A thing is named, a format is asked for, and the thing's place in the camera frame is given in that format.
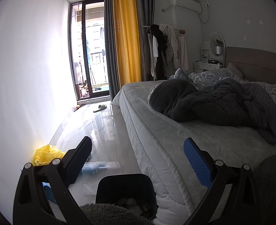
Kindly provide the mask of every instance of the white slipper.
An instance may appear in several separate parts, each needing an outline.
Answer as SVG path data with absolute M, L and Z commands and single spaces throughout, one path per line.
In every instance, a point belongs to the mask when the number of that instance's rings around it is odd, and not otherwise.
M 97 113 L 98 111 L 104 110 L 107 108 L 107 105 L 99 105 L 97 110 L 94 110 L 94 113 Z

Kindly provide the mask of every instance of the hanging clothes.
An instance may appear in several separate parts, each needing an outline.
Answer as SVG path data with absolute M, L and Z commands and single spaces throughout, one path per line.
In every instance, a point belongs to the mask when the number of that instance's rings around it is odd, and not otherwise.
M 178 41 L 175 35 L 174 28 L 171 25 L 161 24 L 159 29 L 162 31 L 163 35 L 167 38 L 167 50 L 166 50 L 166 61 L 167 65 L 173 63 L 175 69 L 180 68 L 179 60 L 179 48 Z
M 182 68 L 182 70 L 188 70 L 189 67 L 188 67 L 185 36 L 177 36 L 176 39 L 178 41 L 180 68 Z
M 145 31 L 144 33 L 144 43 L 143 43 L 143 52 L 144 52 L 144 69 L 143 70 L 145 76 L 144 76 L 144 81 L 149 81 L 150 73 L 151 73 L 151 56 L 152 54 L 149 51 L 149 46 L 148 46 L 148 31 Z
M 150 65 L 151 65 L 151 75 L 156 79 L 156 74 L 155 74 L 155 66 L 157 63 L 157 58 L 154 58 L 154 53 L 153 53 L 153 42 L 151 39 L 151 34 L 148 33 L 148 46 L 149 46 L 149 52 L 150 52 Z
M 157 66 L 157 59 L 158 59 L 158 41 L 155 36 L 153 36 L 153 58 L 154 58 L 154 74 Z
M 165 66 L 163 65 L 163 63 L 165 62 L 163 61 L 163 58 L 164 59 L 166 58 L 167 43 L 158 25 L 151 25 L 151 33 L 153 36 L 155 36 L 158 43 L 158 57 L 157 57 L 157 64 L 155 67 L 157 80 L 166 80 L 167 79 L 167 77 L 165 76 L 166 73 L 164 75 Z
M 100 39 L 101 39 L 101 46 L 102 49 L 105 49 L 105 28 L 101 27 L 101 31 L 100 31 Z

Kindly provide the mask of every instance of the gray fuzzy cushion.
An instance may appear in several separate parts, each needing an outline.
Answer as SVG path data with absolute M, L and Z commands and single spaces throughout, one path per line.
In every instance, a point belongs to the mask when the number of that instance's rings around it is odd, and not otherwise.
M 262 225 L 276 225 L 276 155 L 263 160 L 253 172 L 260 196 Z
M 146 218 L 112 204 L 86 204 L 80 207 L 93 225 L 154 225 Z

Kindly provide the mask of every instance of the round mirror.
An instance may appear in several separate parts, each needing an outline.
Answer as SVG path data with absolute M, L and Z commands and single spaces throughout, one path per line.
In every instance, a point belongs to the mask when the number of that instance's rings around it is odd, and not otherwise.
M 210 49 L 215 55 L 221 55 L 225 48 L 225 42 L 221 34 L 215 32 L 210 37 Z

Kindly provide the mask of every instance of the headboard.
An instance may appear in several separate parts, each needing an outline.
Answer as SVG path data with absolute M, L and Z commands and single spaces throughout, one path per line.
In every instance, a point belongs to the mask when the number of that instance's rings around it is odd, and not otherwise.
M 243 47 L 226 47 L 223 67 L 232 63 L 249 81 L 276 84 L 276 53 Z

